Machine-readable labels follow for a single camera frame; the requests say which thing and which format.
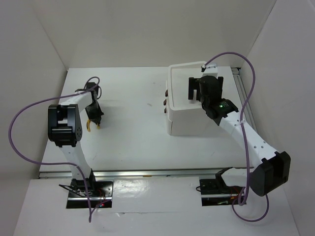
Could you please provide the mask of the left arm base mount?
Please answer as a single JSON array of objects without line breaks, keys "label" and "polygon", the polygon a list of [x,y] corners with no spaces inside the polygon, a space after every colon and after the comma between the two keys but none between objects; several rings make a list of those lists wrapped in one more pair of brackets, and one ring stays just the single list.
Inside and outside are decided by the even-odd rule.
[{"label": "left arm base mount", "polygon": [[[59,187],[66,190],[67,196],[67,209],[84,209],[88,208],[88,202],[85,189],[76,189],[71,185],[59,184]],[[113,181],[99,181],[96,182],[94,190],[89,189],[88,195],[90,197],[91,208],[111,208],[113,196]]]}]

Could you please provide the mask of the yellow black pliers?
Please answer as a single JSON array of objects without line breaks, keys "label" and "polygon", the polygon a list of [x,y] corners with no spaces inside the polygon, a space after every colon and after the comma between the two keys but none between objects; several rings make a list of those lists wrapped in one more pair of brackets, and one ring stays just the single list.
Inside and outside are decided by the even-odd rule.
[{"label": "yellow black pliers", "polygon": [[100,123],[95,123],[89,119],[87,120],[87,123],[86,123],[86,128],[88,132],[91,132],[91,123],[94,123],[96,125],[96,128],[100,129]]}]

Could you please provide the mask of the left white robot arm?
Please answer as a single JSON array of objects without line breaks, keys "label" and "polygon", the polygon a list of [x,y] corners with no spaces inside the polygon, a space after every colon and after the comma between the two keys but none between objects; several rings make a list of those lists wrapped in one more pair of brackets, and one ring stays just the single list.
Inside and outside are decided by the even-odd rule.
[{"label": "left white robot arm", "polygon": [[97,191],[97,183],[92,168],[87,164],[80,141],[83,127],[80,113],[85,111],[90,123],[100,126],[104,115],[98,103],[100,87],[95,82],[87,82],[75,95],[58,105],[48,108],[48,138],[60,148],[67,162],[71,163],[71,185],[86,196]]}]

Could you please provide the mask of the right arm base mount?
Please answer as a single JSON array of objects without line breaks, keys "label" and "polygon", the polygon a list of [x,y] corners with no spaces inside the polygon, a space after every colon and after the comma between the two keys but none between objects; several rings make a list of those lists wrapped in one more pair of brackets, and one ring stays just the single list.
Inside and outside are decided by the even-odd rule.
[{"label": "right arm base mount", "polygon": [[242,187],[227,186],[220,174],[212,178],[202,178],[195,188],[201,194],[202,206],[227,206],[237,200]]}]

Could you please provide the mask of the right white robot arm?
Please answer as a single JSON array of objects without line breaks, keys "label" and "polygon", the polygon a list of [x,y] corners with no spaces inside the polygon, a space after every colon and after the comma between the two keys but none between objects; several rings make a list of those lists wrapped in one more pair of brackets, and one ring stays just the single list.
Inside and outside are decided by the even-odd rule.
[{"label": "right white robot arm", "polygon": [[245,121],[238,108],[222,97],[223,77],[189,78],[188,99],[196,98],[208,118],[225,130],[245,150],[244,169],[227,167],[216,174],[215,188],[221,193],[232,186],[250,187],[265,196],[288,181],[291,157],[266,143]]}]

